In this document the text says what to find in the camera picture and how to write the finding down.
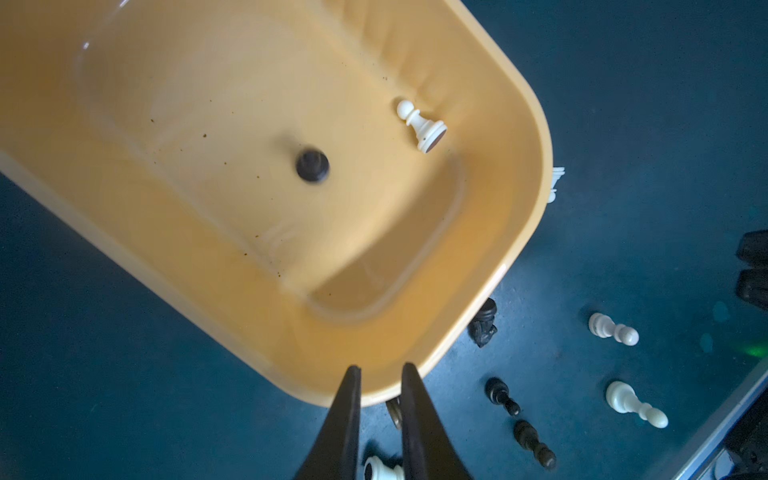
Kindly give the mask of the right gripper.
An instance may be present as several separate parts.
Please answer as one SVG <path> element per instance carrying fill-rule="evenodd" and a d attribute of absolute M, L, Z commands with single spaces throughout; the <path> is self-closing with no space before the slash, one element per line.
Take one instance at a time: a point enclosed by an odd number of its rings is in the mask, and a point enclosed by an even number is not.
<path fill-rule="evenodd" d="M 767 310 L 767 234 L 767 230 L 745 233 L 736 251 L 749 266 L 739 274 L 736 295 L 763 311 Z"/>

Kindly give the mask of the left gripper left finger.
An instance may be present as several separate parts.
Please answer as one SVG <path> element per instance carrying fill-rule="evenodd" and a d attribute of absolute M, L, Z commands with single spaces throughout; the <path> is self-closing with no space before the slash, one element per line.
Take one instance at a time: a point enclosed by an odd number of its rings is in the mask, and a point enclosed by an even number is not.
<path fill-rule="evenodd" d="M 299 479 L 355 479 L 361 414 L 361 369 L 350 366 L 319 434 L 294 476 Z"/>

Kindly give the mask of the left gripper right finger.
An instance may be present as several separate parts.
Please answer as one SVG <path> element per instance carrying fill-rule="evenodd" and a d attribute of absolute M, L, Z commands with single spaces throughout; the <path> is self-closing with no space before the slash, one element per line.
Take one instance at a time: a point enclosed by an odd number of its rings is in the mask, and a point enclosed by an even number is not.
<path fill-rule="evenodd" d="M 406 479 L 471 479 L 412 363 L 402 369 L 403 469 Z"/>

